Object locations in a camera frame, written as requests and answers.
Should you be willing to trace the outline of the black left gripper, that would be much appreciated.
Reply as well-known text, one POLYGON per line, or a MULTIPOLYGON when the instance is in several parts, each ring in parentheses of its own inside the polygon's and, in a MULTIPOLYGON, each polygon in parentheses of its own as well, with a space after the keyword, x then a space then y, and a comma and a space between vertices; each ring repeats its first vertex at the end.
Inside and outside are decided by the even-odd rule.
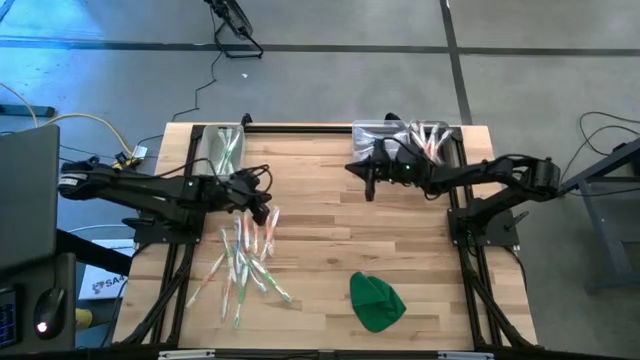
POLYGON ((223 209, 228 213, 249 211, 258 225, 265 225, 270 214, 269 190, 273 175, 269 167, 249 167, 233 173, 223 182, 225 195, 223 209))

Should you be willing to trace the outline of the black keyboard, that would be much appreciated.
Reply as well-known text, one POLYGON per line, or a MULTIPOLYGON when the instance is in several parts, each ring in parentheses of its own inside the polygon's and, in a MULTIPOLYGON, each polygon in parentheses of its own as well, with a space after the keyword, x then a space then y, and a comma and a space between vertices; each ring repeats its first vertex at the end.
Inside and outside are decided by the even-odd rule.
POLYGON ((0 349, 20 340, 18 291, 15 287, 0 288, 0 349))

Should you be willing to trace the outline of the cloudy white plastic bin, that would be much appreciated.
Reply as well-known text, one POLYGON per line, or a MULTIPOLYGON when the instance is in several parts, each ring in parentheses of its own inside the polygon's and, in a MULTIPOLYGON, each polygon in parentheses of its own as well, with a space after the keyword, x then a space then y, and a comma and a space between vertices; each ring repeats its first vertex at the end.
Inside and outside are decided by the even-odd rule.
POLYGON ((214 175, 224 178, 231 174, 218 173, 216 167, 220 156, 220 138, 218 130, 220 128, 230 128, 233 130, 233 136, 240 132, 240 139, 232 155, 234 172, 241 170, 243 167, 243 159, 245 152, 245 135, 244 128, 240 125, 207 125, 203 130, 202 139, 196 150, 196 158, 207 158, 207 161, 197 162, 194 167, 194 173, 198 175, 214 175))

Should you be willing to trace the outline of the dark blue metal stand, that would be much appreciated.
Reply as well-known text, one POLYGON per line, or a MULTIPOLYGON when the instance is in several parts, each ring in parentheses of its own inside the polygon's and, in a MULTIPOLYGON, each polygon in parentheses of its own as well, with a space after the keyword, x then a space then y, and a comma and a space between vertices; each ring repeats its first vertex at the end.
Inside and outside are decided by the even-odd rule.
POLYGON ((562 194, 574 194, 584 202, 604 249, 606 274, 586 286, 589 292, 640 286, 640 265, 633 265, 627 252, 629 246, 640 246, 640 172, 613 174, 638 162, 640 138, 561 182, 562 194))

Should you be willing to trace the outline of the clear plastic bin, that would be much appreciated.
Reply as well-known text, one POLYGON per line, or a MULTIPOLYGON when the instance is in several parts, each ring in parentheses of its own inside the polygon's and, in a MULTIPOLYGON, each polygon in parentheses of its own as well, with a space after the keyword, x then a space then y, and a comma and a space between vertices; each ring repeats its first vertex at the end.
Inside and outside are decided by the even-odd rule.
POLYGON ((402 120, 356 120, 352 124, 352 158, 361 161, 373 153, 377 139, 385 140, 387 153, 394 157, 400 148, 399 142, 408 142, 408 132, 402 120))

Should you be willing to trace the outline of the blue toothbrush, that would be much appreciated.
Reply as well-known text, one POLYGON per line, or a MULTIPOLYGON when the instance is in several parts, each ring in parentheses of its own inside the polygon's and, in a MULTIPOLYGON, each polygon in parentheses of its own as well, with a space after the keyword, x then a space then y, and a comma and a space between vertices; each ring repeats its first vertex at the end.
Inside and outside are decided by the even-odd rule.
MULTIPOLYGON (((376 139, 390 137, 398 139, 401 142, 406 141, 407 132, 404 129, 394 127, 357 127, 354 130, 354 149, 357 151, 365 151, 372 148, 376 139)), ((386 149, 396 151, 399 145, 392 140, 385 140, 386 149)))
POLYGON ((234 218, 234 229, 235 229, 235 262, 236 268, 238 271, 241 271, 243 260, 242 260, 242 240, 243 240, 243 229, 242 229, 242 219, 240 216, 236 216, 234 218))
POLYGON ((392 127, 356 127, 352 132, 353 149, 364 151, 372 147, 376 139, 385 137, 402 139, 405 134, 405 131, 392 127))

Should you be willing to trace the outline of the grey translucent plastic bin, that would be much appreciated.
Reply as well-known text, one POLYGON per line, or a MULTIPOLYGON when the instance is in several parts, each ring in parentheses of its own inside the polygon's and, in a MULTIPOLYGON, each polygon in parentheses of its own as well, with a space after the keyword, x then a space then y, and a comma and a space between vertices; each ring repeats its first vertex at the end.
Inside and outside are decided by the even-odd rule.
POLYGON ((413 121, 408 125, 409 136, 425 157, 435 166, 444 164, 441 150, 453 133, 444 122, 413 121))

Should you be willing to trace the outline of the dark grey monitor back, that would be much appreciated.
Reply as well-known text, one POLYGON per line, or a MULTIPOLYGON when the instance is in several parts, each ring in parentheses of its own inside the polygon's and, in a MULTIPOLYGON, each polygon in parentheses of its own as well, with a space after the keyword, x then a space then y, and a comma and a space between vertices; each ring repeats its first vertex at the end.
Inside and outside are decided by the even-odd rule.
POLYGON ((0 271, 55 251, 59 141, 55 125, 0 136, 0 271))

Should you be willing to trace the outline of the black computer mouse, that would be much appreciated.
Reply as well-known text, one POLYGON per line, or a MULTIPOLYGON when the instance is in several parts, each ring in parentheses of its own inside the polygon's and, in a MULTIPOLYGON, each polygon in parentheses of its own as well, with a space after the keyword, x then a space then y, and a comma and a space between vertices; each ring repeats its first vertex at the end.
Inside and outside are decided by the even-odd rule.
POLYGON ((64 326, 65 290, 50 288, 37 299, 33 312, 35 334, 42 340, 56 337, 64 326))

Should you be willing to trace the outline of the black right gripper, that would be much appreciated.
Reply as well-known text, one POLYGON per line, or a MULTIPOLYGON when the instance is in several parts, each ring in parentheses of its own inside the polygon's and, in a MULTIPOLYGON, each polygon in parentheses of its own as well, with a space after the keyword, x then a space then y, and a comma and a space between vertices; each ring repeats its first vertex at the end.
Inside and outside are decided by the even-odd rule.
POLYGON ((365 199, 373 201, 378 182, 399 183, 426 189, 426 159, 414 149, 391 137, 375 139, 371 153, 345 165, 365 182, 365 199))

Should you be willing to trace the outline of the white cardboard box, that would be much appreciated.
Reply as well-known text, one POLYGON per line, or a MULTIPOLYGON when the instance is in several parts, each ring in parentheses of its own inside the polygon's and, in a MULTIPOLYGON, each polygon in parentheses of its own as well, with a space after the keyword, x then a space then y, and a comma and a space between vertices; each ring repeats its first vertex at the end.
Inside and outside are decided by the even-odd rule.
MULTIPOLYGON (((93 240, 93 243, 104 248, 115 250, 131 257, 135 251, 132 239, 93 240)), ((126 275, 108 272, 92 265, 85 267, 80 286, 80 300, 103 300, 116 298, 120 288, 127 280, 126 275)))

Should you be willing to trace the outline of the white metal bracket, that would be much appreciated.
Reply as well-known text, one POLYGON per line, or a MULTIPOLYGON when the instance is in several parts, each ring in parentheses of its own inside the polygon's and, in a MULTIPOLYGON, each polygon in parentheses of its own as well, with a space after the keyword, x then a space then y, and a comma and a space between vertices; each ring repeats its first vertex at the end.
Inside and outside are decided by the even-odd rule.
POLYGON ((439 351, 438 360, 495 360, 492 353, 466 351, 439 351))
POLYGON ((213 349, 191 349, 161 351, 157 360, 212 360, 216 358, 213 349))

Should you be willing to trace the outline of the green cloth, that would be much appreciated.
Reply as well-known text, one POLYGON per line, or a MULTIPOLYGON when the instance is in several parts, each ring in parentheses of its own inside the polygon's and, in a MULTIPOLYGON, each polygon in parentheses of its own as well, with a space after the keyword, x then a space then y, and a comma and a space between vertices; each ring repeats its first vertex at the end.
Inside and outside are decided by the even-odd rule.
POLYGON ((406 312, 394 288, 378 277, 356 272, 350 278, 349 291, 353 311, 369 332, 386 330, 406 312))

